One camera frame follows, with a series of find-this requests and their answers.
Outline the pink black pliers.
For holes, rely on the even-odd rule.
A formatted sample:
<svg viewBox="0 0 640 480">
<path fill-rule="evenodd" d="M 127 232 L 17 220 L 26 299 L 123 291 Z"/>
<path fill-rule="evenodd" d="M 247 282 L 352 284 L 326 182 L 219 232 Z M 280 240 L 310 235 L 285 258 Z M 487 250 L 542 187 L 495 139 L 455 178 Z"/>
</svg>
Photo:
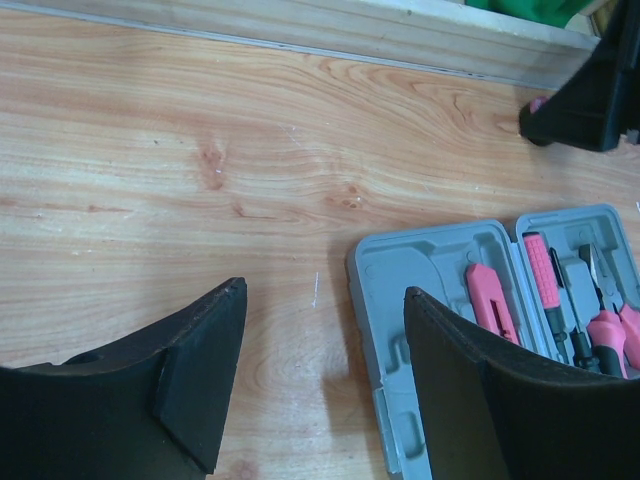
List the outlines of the pink black pliers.
<svg viewBox="0 0 640 480">
<path fill-rule="evenodd" d="M 624 302 L 613 270 L 601 249 L 595 244 L 583 244 L 578 253 L 588 266 L 599 301 L 599 312 L 587 325 L 592 353 L 598 359 L 603 374 L 627 379 L 625 344 L 628 336 L 623 319 L 629 318 L 633 309 Z"/>
</svg>

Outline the pink black screwdriver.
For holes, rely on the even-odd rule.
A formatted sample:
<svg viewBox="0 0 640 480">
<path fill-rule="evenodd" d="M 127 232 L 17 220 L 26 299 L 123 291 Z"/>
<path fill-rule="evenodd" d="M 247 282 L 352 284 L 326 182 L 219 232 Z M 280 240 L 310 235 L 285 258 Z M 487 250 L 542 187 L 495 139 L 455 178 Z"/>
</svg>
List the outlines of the pink black screwdriver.
<svg viewBox="0 0 640 480">
<path fill-rule="evenodd" d="M 564 363 L 574 365 L 574 360 L 567 349 L 569 333 L 549 249 L 539 233 L 525 234 L 523 242 L 538 296 L 558 353 Z"/>
<path fill-rule="evenodd" d="M 579 311 L 568 288 L 567 278 L 560 264 L 558 254 L 554 248 L 550 247 L 549 255 L 551 264 L 556 274 L 558 288 L 562 289 L 565 292 L 574 317 L 574 327 L 570 330 L 569 333 L 574 349 L 574 364 L 576 367 L 582 368 L 584 370 L 594 373 L 600 373 L 601 370 L 599 367 L 599 360 L 593 355 L 590 342 L 582 329 L 580 318 L 578 315 Z"/>
</svg>

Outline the pink black utility knife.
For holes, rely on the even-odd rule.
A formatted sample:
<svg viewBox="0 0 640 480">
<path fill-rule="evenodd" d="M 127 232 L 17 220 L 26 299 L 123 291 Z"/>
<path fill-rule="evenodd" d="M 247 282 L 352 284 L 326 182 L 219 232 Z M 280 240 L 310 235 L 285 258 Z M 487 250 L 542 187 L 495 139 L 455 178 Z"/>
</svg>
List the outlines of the pink black utility knife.
<svg viewBox="0 0 640 480">
<path fill-rule="evenodd" d="M 483 264 L 470 265 L 465 273 L 476 323 L 493 334 L 519 345 L 497 272 Z"/>
</svg>

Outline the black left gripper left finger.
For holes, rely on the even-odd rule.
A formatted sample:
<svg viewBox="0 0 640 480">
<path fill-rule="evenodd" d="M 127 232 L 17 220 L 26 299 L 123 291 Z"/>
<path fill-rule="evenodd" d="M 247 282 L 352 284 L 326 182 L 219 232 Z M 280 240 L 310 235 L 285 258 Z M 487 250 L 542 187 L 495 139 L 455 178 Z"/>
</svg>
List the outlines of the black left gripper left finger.
<svg viewBox="0 0 640 480">
<path fill-rule="evenodd" d="M 66 362 L 1 372 L 5 479 L 212 474 L 247 314 L 231 278 L 185 308 Z"/>
</svg>

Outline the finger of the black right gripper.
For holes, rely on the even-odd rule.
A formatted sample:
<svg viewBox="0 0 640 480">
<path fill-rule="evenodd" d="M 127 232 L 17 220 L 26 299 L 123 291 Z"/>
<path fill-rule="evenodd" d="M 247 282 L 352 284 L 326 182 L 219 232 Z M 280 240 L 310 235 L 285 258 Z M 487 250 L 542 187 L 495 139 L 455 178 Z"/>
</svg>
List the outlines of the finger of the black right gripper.
<svg viewBox="0 0 640 480">
<path fill-rule="evenodd" d="M 534 114 L 519 113 L 520 135 L 537 146 L 592 152 L 639 143 L 639 3 L 620 1 L 589 59 Z"/>
</svg>

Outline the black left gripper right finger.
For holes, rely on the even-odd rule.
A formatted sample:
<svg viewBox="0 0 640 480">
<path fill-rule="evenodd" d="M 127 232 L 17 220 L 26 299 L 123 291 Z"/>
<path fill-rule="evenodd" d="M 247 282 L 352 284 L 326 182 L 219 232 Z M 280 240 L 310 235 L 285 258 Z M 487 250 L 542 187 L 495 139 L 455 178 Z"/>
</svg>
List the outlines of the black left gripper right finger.
<svg viewBox="0 0 640 480">
<path fill-rule="evenodd" d="M 638 381 L 540 356 L 418 287 L 404 323 L 433 478 L 638 478 Z"/>
</svg>

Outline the grey plastic tool case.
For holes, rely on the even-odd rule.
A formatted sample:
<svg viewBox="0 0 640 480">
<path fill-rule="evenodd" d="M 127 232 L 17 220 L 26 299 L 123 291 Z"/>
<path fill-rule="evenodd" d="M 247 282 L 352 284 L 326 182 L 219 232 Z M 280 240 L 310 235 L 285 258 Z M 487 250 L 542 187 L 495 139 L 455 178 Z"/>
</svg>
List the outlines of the grey plastic tool case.
<svg viewBox="0 0 640 480">
<path fill-rule="evenodd" d="M 483 220 L 366 237 L 352 250 L 347 264 L 374 409 L 392 478 L 435 479 L 405 331 L 404 299 L 408 288 L 422 289 L 479 326 L 465 273 L 472 264 L 486 265 L 498 274 L 517 330 L 517 346 L 582 369 L 564 363 L 558 353 L 525 251 L 523 236 L 527 233 L 541 234 L 547 248 L 556 250 L 591 349 L 587 325 L 598 314 L 599 301 L 588 266 L 578 250 L 583 244 L 595 244 L 601 249 L 624 302 L 633 309 L 630 317 L 623 319 L 628 336 L 628 378 L 620 379 L 639 383 L 639 271 L 613 207 L 592 205 L 526 214 L 517 219 L 512 229 L 495 220 Z M 559 293 L 570 333 L 574 317 L 565 292 L 559 289 Z"/>
</svg>

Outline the red black tape roll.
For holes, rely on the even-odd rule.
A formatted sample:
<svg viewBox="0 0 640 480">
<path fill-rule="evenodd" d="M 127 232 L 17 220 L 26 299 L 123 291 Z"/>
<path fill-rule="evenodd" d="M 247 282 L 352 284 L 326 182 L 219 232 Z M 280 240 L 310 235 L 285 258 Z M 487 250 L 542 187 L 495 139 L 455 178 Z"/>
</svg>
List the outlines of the red black tape roll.
<svg viewBox="0 0 640 480">
<path fill-rule="evenodd" d="M 536 113 L 547 101 L 549 100 L 546 96 L 538 96 L 531 100 L 528 104 L 528 111 L 530 114 Z"/>
</svg>

